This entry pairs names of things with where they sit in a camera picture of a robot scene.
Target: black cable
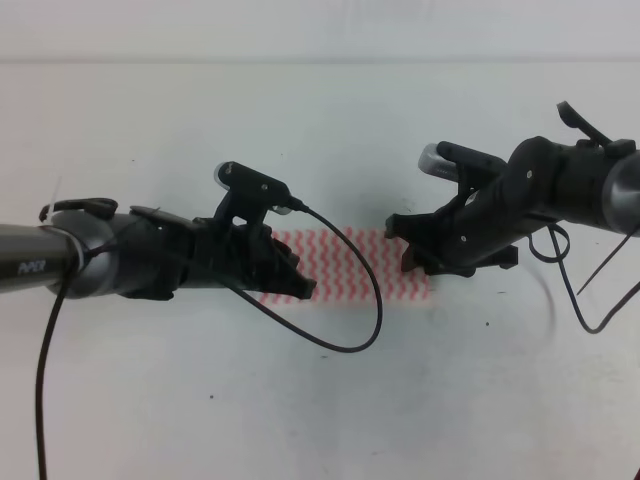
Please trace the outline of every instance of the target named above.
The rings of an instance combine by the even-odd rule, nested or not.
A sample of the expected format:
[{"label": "black cable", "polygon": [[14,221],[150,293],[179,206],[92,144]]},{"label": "black cable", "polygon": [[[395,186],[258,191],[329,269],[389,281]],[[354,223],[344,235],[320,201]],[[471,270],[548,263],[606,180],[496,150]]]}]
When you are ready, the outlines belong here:
[{"label": "black cable", "polygon": [[589,276],[589,278],[587,278],[587,281],[584,282],[584,285],[580,288],[580,290],[578,290],[578,295],[580,295],[582,291],[585,288],[587,288],[587,285],[591,283],[591,280],[596,278],[596,275],[600,273],[600,270],[602,270],[604,266],[607,263],[609,263],[609,260],[611,260],[620,251],[620,249],[624,247],[624,244],[627,243],[629,239],[638,232],[639,229],[640,229],[640,225],[638,225],[634,230],[632,230],[631,233],[627,234],[627,236],[624,237],[624,239],[618,244],[618,246],[613,249],[613,251],[607,256],[607,258],[605,258],[603,262],[600,265],[598,265],[598,268],[595,269],[595,271]]},{"label": "black cable", "polygon": [[555,223],[552,223],[547,228],[549,229],[550,232],[553,231],[553,232],[559,233],[567,241],[567,246],[565,247],[564,251],[561,254],[558,253],[558,251],[556,251],[555,257],[548,257],[547,255],[543,255],[542,253],[538,252],[535,245],[533,244],[533,235],[531,234],[527,235],[527,237],[529,238],[529,250],[531,251],[533,256],[536,257],[541,262],[558,263],[561,260],[564,260],[565,258],[567,258],[567,255],[569,255],[569,249],[571,248],[571,239],[569,238],[569,234],[567,233],[567,231],[564,228],[556,225]]},{"label": "black cable", "polygon": [[56,296],[56,301],[53,304],[51,313],[49,315],[49,321],[47,322],[47,328],[44,332],[44,338],[42,339],[42,347],[40,348],[40,356],[38,357],[38,367],[36,369],[36,446],[38,451],[38,471],[40,473],[40,480],[47,480],[47,456],[45,453],[44,442],[44,414],[43,414],[43,389],[44,389],[44,371],[47,364],[47,355],[49,354],[49,346],[51,345],[51,338],[53,337],[53,330],[58,320],[58,314],[62,307],[62,302],[69,290],[71,281],[76,273],[78,267],[78,259],[74,259],[67,272],[65,273],[62,283],[60,284],[60,290]]},{"label": "black cable", "polygon": [[[551,228],[549,228],[549,235],[551,235],[551,241],[553,242],[553,248],[556,252],[556,255],[560,257],[561,256],[560,246],[558,245],[558,240],[556,238],[555,231]],[[560,266],[560,274],[562,275],[562,280],[564,281],[564,285],[567,288],[567,293],[569,294],[569,299],[571,300],[571,304],[573,305],[573,310],[576,312],[578,321],[580,322],[580,325],[582,325],[582,328],[584,328],[586,332],[591,333],[593,335],[600,333],[602,330],[604,330],[604,328],[611,321],[613,316],[616,313],[618,313],[620,309],[622,309],[622,307],[624,307],[627,304],[627,302],[631,300],[631,298],[636,293],[638,293],[638,291],[640,291],[640,282],[638,282],[633,286],[631,290],[629,290],[625,294],[624,297],[620,299],[620,301],[609,311],[609,313],[607,313],[607,315],[604,317],[602,322],[600,322],[600,325],[598,325],[596,328],[591,328],[589,325],[587,325],[587,322],[585,322],[584,317],[582,316],[582,312],[580,311],[580,307],[578,306],[578,300],[576,299],[576,296],[573,293],[573,288],[571,287],[571,282],[569,281],[567,270],[564,267],[564,262],[562,258],[558,258],[557,263]]]}]

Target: wire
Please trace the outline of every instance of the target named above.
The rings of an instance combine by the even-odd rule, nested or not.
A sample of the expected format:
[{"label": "wire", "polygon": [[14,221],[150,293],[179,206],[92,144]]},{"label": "wire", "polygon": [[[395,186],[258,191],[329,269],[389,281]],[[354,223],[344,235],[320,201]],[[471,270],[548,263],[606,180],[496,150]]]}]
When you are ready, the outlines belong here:
[{"label": "wire", "polygon": [[602,270],[604,268],[604,266],[609,263],[609,260],[611,260],[619,251],[622,247],[624,247],[624,244],[627,243],[629,241],[629,239],[631,237],[633,237],[638,230],[640,230],[640,225],[638,225],[633,231],[631,231],[631,233],[627,234],[626,237],[624,237],[624,239],[618,244],[618,246],[616,248],[613,249],[613,251],[609,254],[609,256],[607,258],[604,259],[604,261],[598,265],[598,268],[595,269],[595,271],[591,274],[591,276],[587,279],[586,282],[584,282],[584,285],[580,288],[580,290],[578,290],[578,295],[580,295],[582,293],[582,291],[587,288],[587,285],[589,285],[591,283],[591,280],[593,280],[594,278],[596,278],[596,275],[598,275],[598,273],[600,273],[600,270]]},{"label": "wire", "polygon": [[78,259],[75,258],[69,268],[67,269],[62,283],[60,284],[60,290],[56,296],[56,301],[53,304],[51,313],[49,315],[49,321],[47,322],[47,328],[44,332],[44,338],[42,339],[42,347],[40,348],[40,356],[38,357],[38,367],[36,369],[36,445],[38,451],[38,471],[40,473],[40,480],[47,480],[47,456],[45,452],[44,442],[44,414],[43,414],[43,390],[44,390],[44,371],[47,365],[47,356],[49,354],[49,346],[51,345],[51,338],[53,337],[53,330],[58,320],[58,314],[62,307],[71,281],[76,273],[78,265]]},{"label": "wire", "polygon": [[564,261],[562,260],[562,258],[560,258],[561,252],[560,252],[560,246],[558,245],[558,239],[556,238],[555,231],[551,228],[549,228],[549,235],[551,235],[551,242],[553,243],[553,249],[555,250],[556,255],[558,256],[557,263],[560,267],[560,274],[562,275],[562,280],[564,281],[564,285],[567,288],[569,299],[571,300],[571,304],[573,305],[573,310],[576,312],[576,316],[578,317],[578,321],[580,322],[580,325],[582,325],[582,328],[584,328],[584,330],[588,333],[591,333],[593,335],[600,333],[609,324],[609,322],[614,317],[614,315],[618,313],[622,309],[622,307],[624,307],[627,304],[627,302],[631,300],[631,298],[633,298],[633,296],[636,293],[638,293],[638,291],[640,291],[640,282],[636,283],[633,286],[633,288],[629,290],[625,294],[625,296],[620,299],[620,301],[609,311],[609,313],[607,313],[607,315],[604,317],[602,322],[600,322],[600,325],[598,325],[596,328],[591,328],[589,325],[587,325],[587,322],[585,322],[584,317],[582,316],[582,312],[580,311],[580,307],[578,306],[578,300],[576,299],[576,296],[573,293],[573,288],[571,287],[571,282],[569,281],[569,277],[567,275],[567,270],[564,267]]}]

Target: white backdrop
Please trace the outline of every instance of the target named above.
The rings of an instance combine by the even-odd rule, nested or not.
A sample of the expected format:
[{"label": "white backdrop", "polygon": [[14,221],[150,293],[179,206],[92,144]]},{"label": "white backdrop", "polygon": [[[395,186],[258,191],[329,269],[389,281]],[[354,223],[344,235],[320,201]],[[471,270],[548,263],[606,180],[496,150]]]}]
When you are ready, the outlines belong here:
[{"label": "white backdrop", "polygon": [[637,58],[639,15],[635,0],[1,0],[0,59]]},{"label": "white backdrop", "polygon": [[[223,195],[214,167],[235,160],[338,225],[380,227],[454,193],[418,172],[426,143],[508,157],[538,134],[573,142],[563,99],[637,138],[638,84],[640,67],[614,63],[4,65],[0,218],[34,224],[59,174],[60,198],[203,216]],[[620,237],[568,230],[578,284]],[[518,268],[439,278],[426,308],[388,307],[379,342],[357,355],[323,351],[225,291],[69,301],[47,370],[50,478],[632,478],[638,302],[587,335],[556,267],[523,246]],[[638,280],[638,255],[630,242],[585,294],[591,322]],[[0,478],[35,476],[33,381],[52,303],[44,289],[0,296]],[[374,315],[282,311],[345,344]]]}]

